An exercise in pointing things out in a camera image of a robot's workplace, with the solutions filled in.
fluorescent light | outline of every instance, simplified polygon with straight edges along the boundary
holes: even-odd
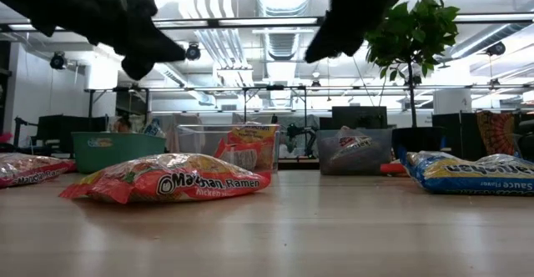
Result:
[[[458,14],[454,22],[455,23],[473,23],[487,21],[492,23],[505,22],[509,23],[510,21],[518,21],[519,23],[524,23],[525,21],[534,21],[534,13],[508,13],[508,14]]]
[[[308,89],[310,90],[351,90],[352,89],[352,86],[321,86],[321,87],[313,87],[313,88],[310,88],[308,87]]]
[[[200,88],[195,88],[194,90],[196,90],[196,91],[220,91],[220,92],[232,91],[232,92],[236,92],[236,91],[242,91],[243,89],[242,88],[223,88],[223,87],[219,87],[219,88],[200,87]]]
[[[202,19],[184,19],[184,20],[154,20],[154,26],[160,29],[166,28],[205,28],[208,27],[208,22]]]
[[[17,23],[8,25],[13,31],[27,32],[27,31],[36,31],[29,23]]]
[[[15,32],[35,32],[37,31],[30,23],[13,23],[8,24],[8,27],[10,27]],[[63,31],[64,29],[61,27],[56,27],[56,31]]]
[[[184,88],[149,88],[151,93],[181,93]]]
[[[307,34],[314,33],[312,29],[260,29],[252,30],[253,34]]]
[[[273,26],[273,27],[287,27],[288,25],[301,25],[301,26],[316,26],[317,18],[235,18],[235,19],[221,19],[219,20],[220,26],[238,27],[238,26]]]

camera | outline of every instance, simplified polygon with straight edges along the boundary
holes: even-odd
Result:
[[[198,43],[190,43],[189,48],[185,52],[185,57],[188,60],[195,61],[200,59],[200,49]]]
[[[490,46],[486,50],[486,54],[490,56],[493,56],[493,55],[501,56],[505,51],[506,51],[506,46],[504,45],[504,43],[499,42],[499,43],[495,43],[494,45]]]
[[[67,59],[65,59],[65,52],[56,52],[50,60],[50,67],[52,69],[63,70],[67,67]]]

plastic bin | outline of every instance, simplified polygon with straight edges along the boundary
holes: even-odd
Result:
[[[195,153],[214,156],[220,140],[228,143],[228,134],[234,128],[246,127],[246,124],[207,124],[207,125],[179,125],[178,145],[180,153]],[[278,170],[278,152],[280,146],[280,126],[276,124],[251,124],[250,126],[276,128],[275,144],[272,150],[272,173]]]
[[[83,174],[165,151],[165,138],[141,133],[73,132],[73,142],[76,167]]]
[[[343,149],[344,140],[354,137],[361,139],[362,145],[344,150],[346,154],[334,158]],[[317,148],[322,174],[380,174],[380,166],[391,162],[391,129],[320,130],[317,132]]]

red ramen package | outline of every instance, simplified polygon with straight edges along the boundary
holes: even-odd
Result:
[[[202,154],[160,154],[116,164],[70,185],[59,196],[118,202],[229,198],[269,186],[270,177]]]
[[[228,134],[228,144],[260,143],[256,171],[271,170],[275,157],[277,125],[245,124],[233,128]]]
[[[38,184],[74,170],[74,162],[18,153],[0,154],[0,189]]]
[[[225,144],[221,139],[219,148],[214,157],[242,169],[254,170],[258,164],[261,153],[261,143],[251,144]]]

blue ramen package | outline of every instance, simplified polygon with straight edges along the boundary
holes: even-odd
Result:
[[[510,155],[471,162],[442,152],[403,153],[401,162],[432,193],[534,195],[534,163]]]

